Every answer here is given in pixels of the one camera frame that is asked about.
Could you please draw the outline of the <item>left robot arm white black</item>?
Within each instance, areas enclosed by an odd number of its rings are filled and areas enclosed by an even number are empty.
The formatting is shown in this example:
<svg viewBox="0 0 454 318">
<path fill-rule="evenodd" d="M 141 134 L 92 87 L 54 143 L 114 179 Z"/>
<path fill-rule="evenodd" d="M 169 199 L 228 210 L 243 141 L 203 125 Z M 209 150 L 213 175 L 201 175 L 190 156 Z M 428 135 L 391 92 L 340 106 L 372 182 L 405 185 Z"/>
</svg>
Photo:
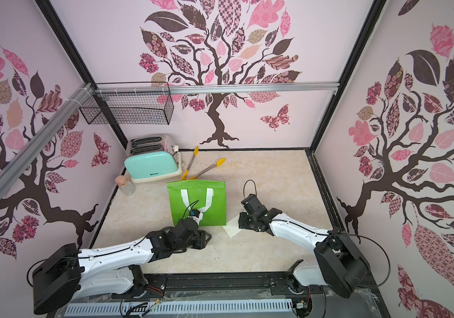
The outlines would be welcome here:
<svg viewBox="0 0 454 318">
<path fill-rule="evenodd" d="M 144 284 L 140 266 L 188 249 L 204 249 L 212 236 L 187 217 L 174 227 L 152 231 L 135 241 L 101 249 L 64 245 L 29 269 L 33 312 L 44 315 L 74 299 L 100 294 L 124 294 Z"/>
</svg>

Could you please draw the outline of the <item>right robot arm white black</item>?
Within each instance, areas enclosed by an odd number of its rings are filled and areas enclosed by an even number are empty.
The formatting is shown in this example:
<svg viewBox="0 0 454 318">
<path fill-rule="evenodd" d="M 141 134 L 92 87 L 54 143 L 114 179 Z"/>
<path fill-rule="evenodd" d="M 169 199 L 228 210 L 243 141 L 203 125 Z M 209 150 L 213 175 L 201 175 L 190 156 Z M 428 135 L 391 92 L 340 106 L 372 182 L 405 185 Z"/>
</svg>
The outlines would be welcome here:
<svg viewBox="0 0 454 318">
<path fill-rule="evenodd" d="M 296 261 L 287 270 L 287 285 L 295 294 L 306 288 L 326 286 L 336 295 L 349 298 L 361 286 L 369 262 L 347 233 L 326 230 L 299 222 L 279 209 L 267 209 L 252 193 L 241 204 L 240 229 L 267 233 L 288 240 L 309 251 L 314 261 Z"/>
</svg>

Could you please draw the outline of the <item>white paper receipt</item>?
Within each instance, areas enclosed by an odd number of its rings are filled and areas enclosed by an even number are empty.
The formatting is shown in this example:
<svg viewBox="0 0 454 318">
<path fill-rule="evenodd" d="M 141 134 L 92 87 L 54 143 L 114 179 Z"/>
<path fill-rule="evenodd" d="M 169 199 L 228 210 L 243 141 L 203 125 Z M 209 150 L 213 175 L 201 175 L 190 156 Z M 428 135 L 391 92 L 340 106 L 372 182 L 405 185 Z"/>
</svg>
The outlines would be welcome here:
<svg viewBox="0 0 454 318">
<path fill-rule="evenodd" d="M 237 234 L 239 234 L 242 229 L 239 226 L 240 215 L 235 216 L 233 219 L 227 222 L 223 229 L 227 233 L 228 237 L 234 238 Z"/>
</svg>

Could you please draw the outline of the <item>green reusable tote bag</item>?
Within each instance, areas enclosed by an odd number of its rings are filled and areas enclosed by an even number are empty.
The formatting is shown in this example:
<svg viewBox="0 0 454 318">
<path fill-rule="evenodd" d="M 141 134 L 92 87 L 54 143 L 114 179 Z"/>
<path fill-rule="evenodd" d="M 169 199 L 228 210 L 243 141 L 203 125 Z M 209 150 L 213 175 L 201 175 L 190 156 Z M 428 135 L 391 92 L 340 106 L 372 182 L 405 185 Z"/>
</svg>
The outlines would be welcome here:
<svg viewBox="0 0 454 318">
<path fill-rule="evenodd" d="M 209 180 L 167 183 L 173 225 L 198 210 L 202 227 L 226 225 L 226 184 Z"/>
</svg>

